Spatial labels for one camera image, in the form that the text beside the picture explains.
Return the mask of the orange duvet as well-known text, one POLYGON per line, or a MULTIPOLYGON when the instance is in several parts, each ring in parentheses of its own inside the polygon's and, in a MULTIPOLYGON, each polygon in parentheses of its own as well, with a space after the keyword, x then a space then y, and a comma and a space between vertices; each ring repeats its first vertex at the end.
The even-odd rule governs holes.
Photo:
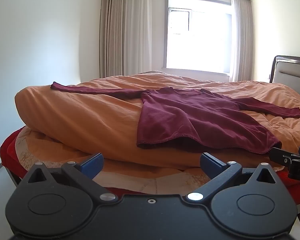
MULTIPOLYGON (((300 108, 300 95, 288 86, 257 81, 210 82, 162 72, 112 76, 85 83, 95 89, 206 89, 231 98, 253 97, 287 108, 300 108)), ((64 163, 81 161, 102 153, 117 163, 135 163, 164 168, 187 169, 199 165, 199 154, 173 148, 143 150, 136 145, 141 113, 140 99, 120 100, 107 95, 60 92, 49 86, 31 86, 15 96, 19 116, 43 142, 29 140, 31 157, 20 157, 25 168, 38 161, 64 163)), ((282 142, 283 149, 300 147, 300 118, 281 118, 250 112, 282 142)))

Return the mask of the red bed sheet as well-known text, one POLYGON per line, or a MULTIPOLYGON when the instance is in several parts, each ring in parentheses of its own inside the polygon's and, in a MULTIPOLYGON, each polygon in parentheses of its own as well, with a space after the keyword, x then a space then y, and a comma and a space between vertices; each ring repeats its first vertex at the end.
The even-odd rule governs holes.
POLYGON ((20 164, 15 150, 15 142, 22 129, 20 128, 9 135, 0 147, 2 165, 19 178, 23 178, 27 173, 25 168, 20 164))

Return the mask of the dark wood padded headboard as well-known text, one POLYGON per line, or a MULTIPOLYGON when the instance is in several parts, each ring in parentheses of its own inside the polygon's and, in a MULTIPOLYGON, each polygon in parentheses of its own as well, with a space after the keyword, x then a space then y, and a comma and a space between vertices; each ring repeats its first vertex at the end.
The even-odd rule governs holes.
POLYGON ((300 78, 300 57, 277 55, 273 59, 269 82, 273 83, 275 74, 282 73, 300 78))

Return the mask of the bright window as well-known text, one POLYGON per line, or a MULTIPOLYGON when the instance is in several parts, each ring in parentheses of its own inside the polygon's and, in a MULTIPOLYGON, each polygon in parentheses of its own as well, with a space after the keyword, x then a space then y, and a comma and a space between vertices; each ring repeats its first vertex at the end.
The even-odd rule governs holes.
POLYGON ((235 28, 231 3, 167 0, 166 68, 230 76, 235 28))

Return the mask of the maroon long sleeve shirt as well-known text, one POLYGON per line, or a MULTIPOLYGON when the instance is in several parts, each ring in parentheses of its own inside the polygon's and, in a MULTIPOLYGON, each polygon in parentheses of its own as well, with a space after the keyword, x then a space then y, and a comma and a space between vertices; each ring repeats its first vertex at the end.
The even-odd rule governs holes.
POLYGON ((281 148, 282 143, 245 111, 300 118, 298 107, 280 107, 252 97, 234 99, 206 89, 96 89, 56 82, 51 89, 120 100, 141 99, 136 139, 139 148, 172 147, 189 152, 240 148, 266 154, 273 147, 281 148))

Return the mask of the beige curtain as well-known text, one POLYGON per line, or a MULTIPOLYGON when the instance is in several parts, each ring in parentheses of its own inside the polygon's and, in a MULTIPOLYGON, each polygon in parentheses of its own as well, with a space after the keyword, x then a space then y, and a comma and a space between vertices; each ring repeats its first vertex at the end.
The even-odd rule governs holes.
POLYGON ((236 34, 236 67, 233 81, 249 81, 254 63, 254 23, 251 0, 231 0, 236 34))
POLYGON ((100 77, 152 70, 152 0, 101 0, 100 77))

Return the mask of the beige left curtain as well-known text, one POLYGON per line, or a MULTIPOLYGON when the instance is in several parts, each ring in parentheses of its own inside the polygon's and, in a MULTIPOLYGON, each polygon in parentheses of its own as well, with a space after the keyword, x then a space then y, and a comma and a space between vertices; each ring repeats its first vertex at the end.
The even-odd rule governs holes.
POLYGON ((100 77, 152 70, 152 0, 101 0, 100 77))

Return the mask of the beige right curtain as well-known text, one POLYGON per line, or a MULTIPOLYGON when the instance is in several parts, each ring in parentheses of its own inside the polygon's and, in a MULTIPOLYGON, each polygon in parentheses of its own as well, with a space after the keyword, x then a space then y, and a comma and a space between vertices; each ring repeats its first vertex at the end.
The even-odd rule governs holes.
POLYGON ((236 67, 233 81, 249 81, 254 63, 254 23, 251 0, 231 0, 236 34, 236 67))

